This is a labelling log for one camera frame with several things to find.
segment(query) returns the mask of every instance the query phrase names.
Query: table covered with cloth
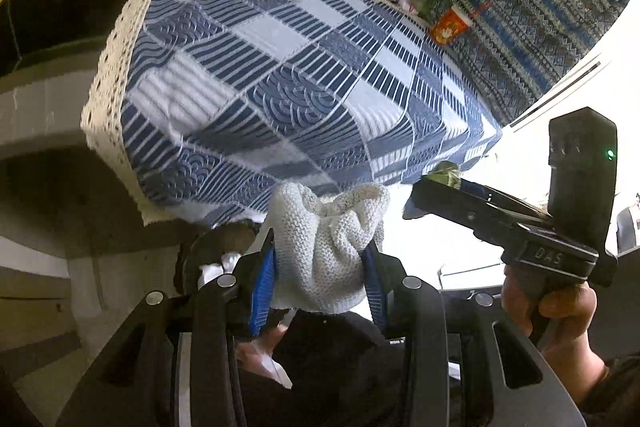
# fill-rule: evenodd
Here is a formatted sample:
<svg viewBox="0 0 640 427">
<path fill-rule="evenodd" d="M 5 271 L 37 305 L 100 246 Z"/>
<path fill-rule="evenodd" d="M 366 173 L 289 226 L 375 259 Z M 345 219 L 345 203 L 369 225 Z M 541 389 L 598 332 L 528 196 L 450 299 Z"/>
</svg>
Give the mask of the table covered with cloth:
<svg viewBox="0 0 640 427">
<path fill-rule="evenodd" d="M 500 137 L 419 20 L 381 0 L 129 0 L 82 115 L 146 222 L 265 213 L 472 166 Z"/>
</svg>

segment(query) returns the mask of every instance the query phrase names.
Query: blue and gray patterned textile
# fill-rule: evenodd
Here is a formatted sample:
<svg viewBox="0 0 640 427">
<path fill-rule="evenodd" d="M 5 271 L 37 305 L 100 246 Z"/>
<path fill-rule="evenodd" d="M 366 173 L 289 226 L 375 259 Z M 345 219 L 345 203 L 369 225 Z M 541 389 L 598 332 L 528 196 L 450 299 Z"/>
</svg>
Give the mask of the blue and gray patterned textile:
<svg viewBox="0 0 640 427">
<path fill-rule="evenodd" d="M 460 67 L 506 125 L 596 45 L 629 0 L 452 0 L 492 7 L 452 44 Z"/>
<path fill-rule="evenodd" d="M 214 226 L 318 195 L 469 168 L 500 126 L 423 28 L 372 0 L 152 0 L 122 105 L 148 198 Z"/>
</svg>

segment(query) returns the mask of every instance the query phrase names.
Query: blue gripper pad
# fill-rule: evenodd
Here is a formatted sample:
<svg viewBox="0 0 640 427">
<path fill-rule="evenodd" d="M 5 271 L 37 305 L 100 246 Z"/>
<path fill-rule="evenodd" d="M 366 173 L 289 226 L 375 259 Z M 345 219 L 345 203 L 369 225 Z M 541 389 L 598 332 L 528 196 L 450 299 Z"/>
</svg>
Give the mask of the blue gripper pad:
<svg viewBox="0 0 640 427">
<path fill-rule="evenodd" d="M 372 243 L 364 249 L 360 254 L 362 265 L 364 268 L 364 289 L 369 300 L 369 310 L 373 323 L 380 331 L 385 331 L 388 325 L 387 318 L 387 302 L 385 289 L 383 288 L 382 279 L 378 274 L 375 256 L 380 255 Z"/>
<path fill-rule="evenodd" d="M 267 323 L 271 296 L 276 285 L 276 251 L 273 242 L 268 246 L 262 266 L 255 280 L 251 295 L 251 316 L 248 328 L 252 336 L 260 333 L 260 329 Z"/>
</svg>

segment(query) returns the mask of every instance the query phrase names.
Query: black clothing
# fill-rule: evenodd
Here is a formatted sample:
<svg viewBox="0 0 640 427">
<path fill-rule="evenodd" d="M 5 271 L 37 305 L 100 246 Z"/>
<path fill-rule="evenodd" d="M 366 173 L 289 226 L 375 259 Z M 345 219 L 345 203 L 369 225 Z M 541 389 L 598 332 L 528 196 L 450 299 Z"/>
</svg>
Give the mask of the black clothing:
<svg viewBox="0 0 640 427">
<path fill-rule="evenodd" d="M 293 387 L 285 389 L 241 370 L 248 427 L 393 424 L 404 345 L 390 344 L 367 319 L 353 313 L 299 311 L 273 359 L 287 371 Z M 457 427 L 460 386 L 452 378 L 450 384 L 450 427 Z M 594 388 L 582 410 L 589 427 L 640 425 L 640 359 L 613 363 L 610 375 Z"/>
</svg>

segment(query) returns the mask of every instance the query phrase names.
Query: knitted cloth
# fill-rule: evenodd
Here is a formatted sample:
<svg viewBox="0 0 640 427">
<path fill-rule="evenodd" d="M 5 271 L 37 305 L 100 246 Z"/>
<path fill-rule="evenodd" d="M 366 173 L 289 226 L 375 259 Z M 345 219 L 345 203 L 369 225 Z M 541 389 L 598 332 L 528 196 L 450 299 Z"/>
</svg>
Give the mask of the knitted cloth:
<svg viewBox="0 0 640 427">
<path fill-rule="evenodd" d="M 278 278 L 271 307 L 339 314 L 359 304 L 366 296 L 359 252 L 371 239 L 382 247 L 389 201 L 386 187 L 373 183 L 330 202 L 299 183 L 278 186 L 248 250 L 260 250 L 273 229 Z"/>
</svg>

